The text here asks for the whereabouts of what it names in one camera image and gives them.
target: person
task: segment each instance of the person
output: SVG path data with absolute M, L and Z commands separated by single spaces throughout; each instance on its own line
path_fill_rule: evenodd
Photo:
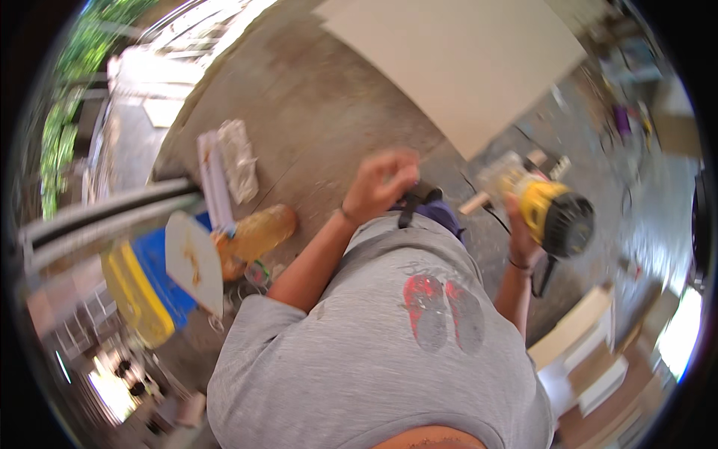
M 545 448 L 548 397 L 526 353 L 541 248 L 506 198 L 494 303 L 450 232 L 387 211 L 418 154 L 365 160 L 338 209 L 266 296 L 245 299 L 208 385 L 225 448 Z

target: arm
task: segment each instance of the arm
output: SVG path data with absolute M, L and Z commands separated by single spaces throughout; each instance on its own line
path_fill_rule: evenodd
M 389 209 L 417 181 L 418 154 L 397 149 L 362 162 L 342 210 L 332 215 L 267 296 L 309 312 L 319 301 L 359 226 Z
M 511 224 L 508 252 L 510 262 L 503 274 L 494 306 L 504 318 L 516 326 L 523 340 L 526 341 L 526 319 L 528 304 L 531 301 L 531 274 L 544 250 L 531 238 L 528 226 L 518 209 L 517 197 L 507 195 L 505 206 Z

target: hand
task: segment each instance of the hand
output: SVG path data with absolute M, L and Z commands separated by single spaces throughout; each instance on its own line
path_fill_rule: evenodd
M 359 226 L 387 211 L 415 186 L 418 165 L 419 153 L 406 147 L 364 159 L 342 203 L 350 221 Z
M 506 215 L 511 224 L 508 256 L 514 264 L 533 269 L 545 251 L 531 237 L 528 225 L 518 208 L 518 197 L 513 193 L 506 193 L 503 201 L 506 206 Z

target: plastic bag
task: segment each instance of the plastic bag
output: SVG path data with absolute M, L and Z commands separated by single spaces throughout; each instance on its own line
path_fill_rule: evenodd
M 232 198 L 237 204 L 247 203 L 259 191 L 256 174 L 257 158 L 247 137 L 243 120 L 227 120 L 217 130 L 222 166 Z

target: gray t-shirt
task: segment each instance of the gray t-shirt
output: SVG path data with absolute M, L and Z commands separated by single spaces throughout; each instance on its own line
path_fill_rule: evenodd
M 208 386 L 225 448 L 366 449 L 422 425 L 546 448 L 554 420 L 521 334 L 446 229 L 396 214 L 354 235 L 309 314 L 248 297 Z

